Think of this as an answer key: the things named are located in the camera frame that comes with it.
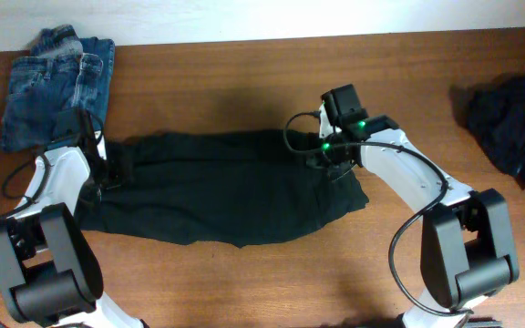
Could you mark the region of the black jeans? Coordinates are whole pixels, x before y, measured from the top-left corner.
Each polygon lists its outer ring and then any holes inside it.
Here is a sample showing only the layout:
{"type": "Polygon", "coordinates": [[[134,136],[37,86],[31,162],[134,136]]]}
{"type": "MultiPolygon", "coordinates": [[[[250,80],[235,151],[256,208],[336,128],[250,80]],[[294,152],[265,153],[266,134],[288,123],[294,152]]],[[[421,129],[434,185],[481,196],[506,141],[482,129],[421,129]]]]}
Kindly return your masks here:
{"type": "Polygon", "coordinates": [[[288,149],[318,142],[313,133],[271,129],[110,143],[124,178],[98,198],[82,193],[75,220],[83,231],[181,245],[292,241],[368,202],[353,173],[330,177],[288,149]]]}

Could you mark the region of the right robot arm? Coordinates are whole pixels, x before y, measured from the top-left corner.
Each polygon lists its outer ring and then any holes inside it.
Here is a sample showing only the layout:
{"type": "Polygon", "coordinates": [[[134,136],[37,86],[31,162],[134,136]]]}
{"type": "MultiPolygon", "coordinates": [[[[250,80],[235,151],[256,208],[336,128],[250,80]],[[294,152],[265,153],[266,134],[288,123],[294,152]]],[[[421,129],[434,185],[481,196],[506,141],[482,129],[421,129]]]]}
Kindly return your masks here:
{"type": "Polygon", "coordinates": [[[407,298],[402,327],[498,327],[472,320],[474,307],[520,277],[503,196],[476,191],[423,155],[386,115],[371,117],[351,85],[321,96],[314,116],[323,141],[314,157],[325,165],[354,162],[385,182],[414,212],[395,233],[388,254],[415,222],[422,223],[420,272],[425,288],[407,298]]]}

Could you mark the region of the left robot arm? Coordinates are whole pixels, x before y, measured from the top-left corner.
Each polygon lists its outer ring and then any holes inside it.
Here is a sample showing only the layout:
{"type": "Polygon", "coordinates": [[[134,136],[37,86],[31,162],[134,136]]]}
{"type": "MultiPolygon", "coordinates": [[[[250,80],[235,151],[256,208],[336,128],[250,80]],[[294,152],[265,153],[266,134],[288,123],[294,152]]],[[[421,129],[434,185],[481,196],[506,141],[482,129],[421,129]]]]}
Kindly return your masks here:
{"type": "Polygon", "coordinates": [[[83,108],[64,113],[33,163],[18,205],[0,215],[0,293],[10,316],[41,327],[145,327],[105,293],[74,218],[84,191],[98,199],[122,177],[107,159],[102,120],[83,108]]]}

